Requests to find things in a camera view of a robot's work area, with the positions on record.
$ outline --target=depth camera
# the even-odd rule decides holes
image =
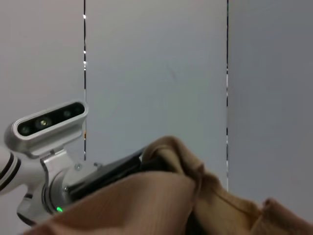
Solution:
[[[87,104],[81,101],[42,110],[9,125],[4,142],[10,150],[28,158],[46,156],[82,136],[87,114]]]
[[[22,136],[30,136],[50,126],[56,125],[72,117],[84,113],[85,107],[82,103],[75,102],[66,107],[54,110],[18,125],[18,133]]]

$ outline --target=beige cloth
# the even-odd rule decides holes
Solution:
[[[310,235],[313,225],[269,199],[262,209],[222,188],[175,137],[150,144],[172,172],[131,175],[79,201],[26,235],[180,235],[193,211],[208,235]]]

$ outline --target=screw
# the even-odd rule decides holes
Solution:
[[[75,164],[74,169],[79,171],[83,166],[80,163]]]

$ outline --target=gray wall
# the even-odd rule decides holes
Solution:
[[[229,189],[313,221],[311,0],[230,1]]]
[[[180,137],[226,185],[226,1],[87,1],[87,160]]]
[[[1,2],[0,133],[18,118],[84,99],[82,14],[82,0]],[[81,139],[69,151],[83,159],[83,148]],[[0,197],[0,234],[14,235],[27,228],[16,216],[25,193],[22,186]]]

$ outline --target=silver camera housing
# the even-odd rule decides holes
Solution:
[[[18,126],[21,123],[36,119],[43,115],[48,115],[53,111],[74,103],[80,103],[84,106],[85,110],[82,114],[52,125],[29,136],[23,136],[18,132]],[[10,150],[23,153],[30,159],[45,157],[52,152],[63,149],[64,145],[81,137],[83,134],[82,125],[87,114],[88,107],[84,102],[72,101],[63,103],[15,121],[5,131],[4,142]]]

